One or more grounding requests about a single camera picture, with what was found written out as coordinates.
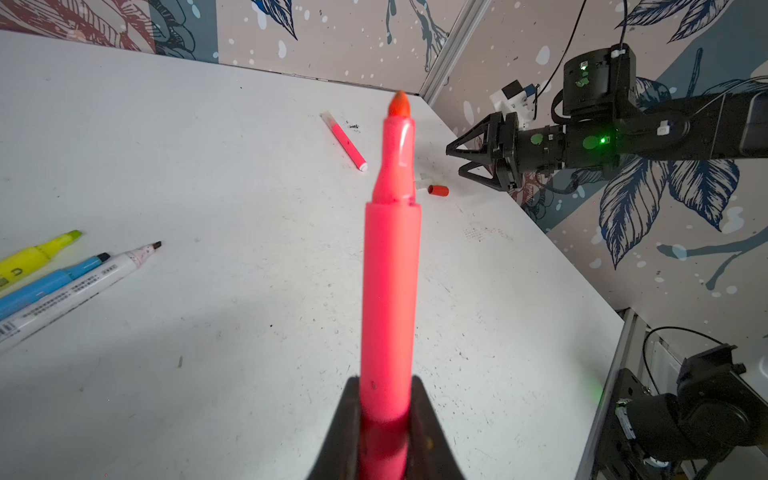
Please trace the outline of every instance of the metal frame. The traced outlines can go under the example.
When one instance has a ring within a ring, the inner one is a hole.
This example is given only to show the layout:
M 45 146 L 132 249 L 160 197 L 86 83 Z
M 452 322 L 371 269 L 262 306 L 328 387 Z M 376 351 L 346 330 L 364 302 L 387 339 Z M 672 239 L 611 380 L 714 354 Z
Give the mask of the metal frame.
M 611 368 L 608 370 L 608 377 L 605 382 L 603 396 L 600 398 L 598 410 L 594 414 L 592 428 L 589 431 L 587 443 L 584 446 L 584 453 L 581 456 L 581 462 L 576 471 L 576 480 L 591 480 L 592 465 L 594 465 L 594 453 L 598 448 L 600 434 L 603 430 L 603 423 L 609 406 L 608 404 L 611 402 L 611 394 L 616 385 L 618 371 L 623 368 L 631 369 L 631 366 L 635 364 L 634 359 L 629 359 L 630 351 L 634 350 L 631 347 L 637 342 L 637 337 L 640 337 L 642 342 L 644 334 L 645 322 L 637 316 L 632 309 L 627 309 L 624 312 L 624 328 L 621 329 L 619 343 L 616 345 L 614 360 L 611 363 Z
M 492 2 L 493 0 L 467 0 L 464 8 L 459 12 L 448 40 L 443 45 L 440 55 L 437 56 L 435 64 L 429 69 L 424 85 L 419 90 L 419 95 L 430 107 L 435 104 L 445 81 L 453 72 L 469 39 Z

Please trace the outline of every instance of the black cable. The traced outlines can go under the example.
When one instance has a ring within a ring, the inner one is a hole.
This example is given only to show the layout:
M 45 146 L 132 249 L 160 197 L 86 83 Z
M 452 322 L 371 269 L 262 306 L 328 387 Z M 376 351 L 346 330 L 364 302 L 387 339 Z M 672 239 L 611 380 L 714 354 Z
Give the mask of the black cable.
M 624 0 L 624 21 L 621 22 L 621 37 L 619 38 L 619 55 L 616 58 L 619 58 L 621 56 L 621 51 L 624 50 L 624 35 L 627 33 L 627 0 Z M 616 95 L 616 88 L 618 88 L 619 85 L 619 76 L 621 73 L 621 60 L 618 61 L 619 66 L 616 68 L 616 79 L 614 80 L 614 90 L 613 94 Z
M 536 179 L 538 180 L 539 175 L 541 175 L 541 173 L 544 170 L 547 170 L 548 168 L 549 168 L 549 165 L 541 165 L 539 168 L 537 168 L 536 169 Z M 565 188 L 563 188 L 563 189 L 552 187 L 551 186 L 551 183 L 552 183 L 552 179 L 551 178 L 547 182 L 542 182 L 540 180 L 539 183 L 541 184 L 541 186 L 545 190 L 549 190 L 553 194 L 570 195 L 570 194 L 574 193 L 579 188 L 579 184 L 580 184 L 579 177 L 581 176 L 581 174 L 584 173 L 584 172 L 588 172 L 588 171 L 589 170 L 586 169 L 586 168 L 579 168 L 578 170 L 574 170 L 571 173 L 571 181 L 568 182 L 568 185 Z
M 718 98 L 720 98 L 720 97 L 724 97 L 724 96 L 725 96 L 725 94 L 727 94 L 729 91 L 733 90 L 733 89 L 734 89 L 734 88 L 736 88 L 736 87 L 740 87 L 741 85 L 743 85 L 743 84 L 747 83 L 748 81 L 752 81 L 752 80 L 768 80 L 768 75 L 760 75 L 759 77 L 752 77 L 752 78 L 748 78 L 748 79 L 746 79 L 746 80 L 742 80 L 742 81 L 740 81 L 740 82 L 739 82 L 739 83 L 737 83 L 737 84 L 731 85 L 730 87 L 726 88 L 724 91 L 720 92 L 720 94 L 719 94 L 719 95 L 717 95 L 715 98 L 713 98 L 712 100 L 710 100 L 710 101 L 708 101 L 706 104 L 704 104 L 704 106 L 703 106 L 702 108 L 699 108 L 698 110 L 696 110 L 696 111 L 694 112 L 694 114 L 692 114 L 692 115 L 690 116 L 690 118 L 693 118 L 693 117 L 695 117 L 695 116 L 696 116 L 696 115 L 697 115 L 699 112 L 701 112 L 701 111 L 702 111 L 704 108 L 707 108 L 707 107 L 709 107 L 710 105 L 712 105 L 712 103 L 714 103 L 715 101 L 717 101 L 717 99 L 718 99 Z
M 538 92 L 538 88 L 541 86 L 541 84 L 536 84 L 536 91 Z M 536 115 L 538 114 L 538 102 L 536 101 L 536 97 L 534 97 L 533 102 L 533 119 L 536 120 Z
M 719 341 L 718 339 L 714 339 L 714 338 L 712 338 L 709 335 L 704 335 L 702 332 L 697 332 L 696 330 L 687 329 L 687 328 L 682 327 L 682 326 L 659 326 L 659 327 L 657 327 L 655 329 L 652 329 L 650 332 L 646 333 L 645 334 L 645 339 L 643 340 L 643 364 L 645 365 L 645 369 L 648 371 L 648 378 L 650 378 L 650 382 L 654 384 L 654 388 L 656 389 L 657 393 L 661 393 L 661 391 L 659 390 L 659 387 L 656 385 L 656 381 L 654 380 L 653 374 L 650 373 L 650 368 L 648 367 L 648 360 L 647 360 L 647 358 L 645 356 L 645 346 L 648 344 L 648 338 L 650 338 L 650 336 L 654 332 L 657 332 L 659 330 L 683 330 L 684 332 L 696 333 L 697 335 L 701 335 L 704 338 L 708 338 L 708 339 L 712 340 L 717 345 L 723 345 L 723 343 L 721 341 Z
M 552 75 L 550 75 L 549 80 L 547 80 L 547 83 L 544 84 L 544 88 L 541 89 L 543 92 L 547 89 L 549 86 L 549 82 L 552 81 L 552 78 L 554 78 L 554 74 L 558 73 L 558 70 L 560 69 L 560 65 L 563 63 L 563 60 L 565 59 L 565 55 L 568 53 L 568 49 L 571 47 L 571 42 L 574 40 L 574 35 L 576 35 L 576 27 L 578 27 L 578 21 L 581 20 L 581 13 L 584 11 L 584 6 L 587 4 L 587 0 L 584 0 L 581 3 L 581 8 L 578 11 L 578 17 L 576 17 L 576 23 L 574 23 L 574 29 L 571 32 L 571 37 L 568 39 L 568 44 L 565 45 L 565 51 L 563 52 L 563 56 L 560 57 L 560 61 L 558 62 L 558 66 L 554 68 L 554 71 L 552 72 Z M 533 105 L 534 105 L 534 114 L 533 119 L 536 120 L 536 113 L 537 113 L 537 105 L 538 105 L 538 88 L 536 89 L 536 95 L 533 97 Z
M 560 90 L 554 95 L 552 99 L 552 105 L 549 108 L 549 116 L 552 117 L 552 121 L 558 125 L 567 125 L 571 123 L 571 117 L 561 117 L 555 110 L 555 108 L 563 101 L 563 91 Z
M 624 34 L 627 33 L 627 0 L 624 0 L 624 22 L 621 26 L 621 38 L 619 39 L 619 51 L 621 51 L 622 48 L 624 48 Z

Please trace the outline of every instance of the pink pen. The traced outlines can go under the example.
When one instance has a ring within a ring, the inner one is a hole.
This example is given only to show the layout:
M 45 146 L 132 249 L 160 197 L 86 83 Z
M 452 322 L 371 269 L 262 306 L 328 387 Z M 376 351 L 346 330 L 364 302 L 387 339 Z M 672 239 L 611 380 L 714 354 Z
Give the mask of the pink pen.
M 413 181 L 415 128 L 408 97 L 399 91 L 384 120 L 382 166 L 366 205 L 359 480 L 402 480 L 406 472 L 422 235 Z
M 346 150 L 346 153 L 349 155 L 349 158 L 352 159 L 353 162 L 355 162 L 355 166 L 360 170 L 361 172 L 364 172 L 368 170 L 368 163 L 366 162 L 366 159 L 362 157 L 360 152 L 357 151 L 355 148 L 355 145 L 352 143 L 352 141 L 349 139 L 349 137 L 346 136 L 344 133 L 344 130 L 339 126 L 338 123 L 336 123 L 336 120 L 333 118 L 333 115 L 330 114 L 329 111 L 324 111 L 322 114 L 320 114 L 320 117 L 323 119 L 324 122 L 326 122 L 326 125 L 328 125 L 328 128 L 331 129 L 333 134 L 336 136 L 336 139 L 339 140 L 341 143 L 341 146 L 344 147 L 344 150 Z

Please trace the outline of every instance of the wall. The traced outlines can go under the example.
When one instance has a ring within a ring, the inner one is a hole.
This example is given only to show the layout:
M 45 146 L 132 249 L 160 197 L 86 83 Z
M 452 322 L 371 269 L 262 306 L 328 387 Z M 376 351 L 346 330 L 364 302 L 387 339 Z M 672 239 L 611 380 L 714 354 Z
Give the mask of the wall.
M 496 1 L 435 111 L 460 134 L 493 111 L 488 95 L 508 82 L 544 84 L 580 6 Z M 630 2 L 629 10 L 625 41 L 637 55 L 643 106 L 768 74 L 764 0 L 643 0 Z M 621 2 L 587 2 L 567 59 L 618 43 L 622 19 Z M 542 93 L 534 127 L 550 123 L 549 105 L 561 87 L 562 69 Z M 687 326 L 737 345 L 766 335 L 768 210 L 760 198 L 768 164 L 624 162 L 610 183 L 591 178 L 576 191 L 557 193 L 574 173 L 563 170 L 547 188 L 529 177 L 511 195 L 615 309 L 632 307 L 652 326 Z M 708 347 L 708 340 L 685 332 L 664 338 L 682 356 Z
M 0 28 L 417 92 L 464 0 L 0 0 Z

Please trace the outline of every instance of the barcode label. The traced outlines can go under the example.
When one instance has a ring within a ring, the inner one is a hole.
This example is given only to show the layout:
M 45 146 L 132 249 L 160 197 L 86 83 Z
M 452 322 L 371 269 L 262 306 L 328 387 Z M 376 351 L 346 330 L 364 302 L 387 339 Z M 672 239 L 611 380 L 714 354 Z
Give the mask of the barcode label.
M 77 293 L 83 290 L 84 288 L 88 288 L 89 285 L 92 283 L 96 283 L 98 281 L 98 275 L 91 275 L 85 280 L 82 280 L 78 282 L 76 285 L 72 287 L 72 292 Z
M 16 325 L 14 325 L 13 322 L 0 323 L 0 336 L 2 336 L 2 338 L 8 338 L 15 335 L 17 332 L 18 328 L 16 328 Z
M 27 313 L 22 315 L 22 318 L 27 318 L 28 316 L 33 316 L 33 315 L 38 315 L 39 313 L 43 313 L 45 310 L 48 310 L 49 308 L 52 308 L 53 306 L 56 306 L 60 302 L 63 302 L 64 300 L 69 298 L 70 295 L 71 295 L 71 293 L 69 291 L 61 292 L 57 296 L 55 296 L 55 297 L 53 297 L 53 298 L 51 298 L 49 300 L 46 300 L 43 303 L 41 303 L 40 305 L 38 305 L 35 308 L 33 308 L 32 310 L 29 310 Z

